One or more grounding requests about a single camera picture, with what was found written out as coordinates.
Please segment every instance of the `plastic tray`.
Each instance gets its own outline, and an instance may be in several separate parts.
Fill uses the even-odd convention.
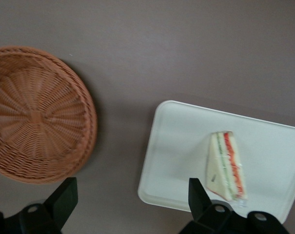
[[[205,184],[210,133],[233,131],[249,200],[241,216],[265,211],[283,223],[295,199],[295,127],[177,101],[158,106],[138,188],[146,203],[190,211],[188,181]],[[224,201],[206,190],[211,200]]]

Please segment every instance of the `table surface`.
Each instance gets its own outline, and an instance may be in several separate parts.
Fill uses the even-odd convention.
[[[295,126],[295,0],[0,1],[5,45],[60,58],[95,102],[98,140],[75,175],[79,203],[64,234],[171,234],[192,219],[137,195],[165,100]],[[13,215],[59,184],[0,175],[0,210]],[[295,202],[284,225],[295,234]]]

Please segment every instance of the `bread slice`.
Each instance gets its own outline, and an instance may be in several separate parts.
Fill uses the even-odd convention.
[[[212,133],[206,186],[227,201],[248,199],[233,132]]]

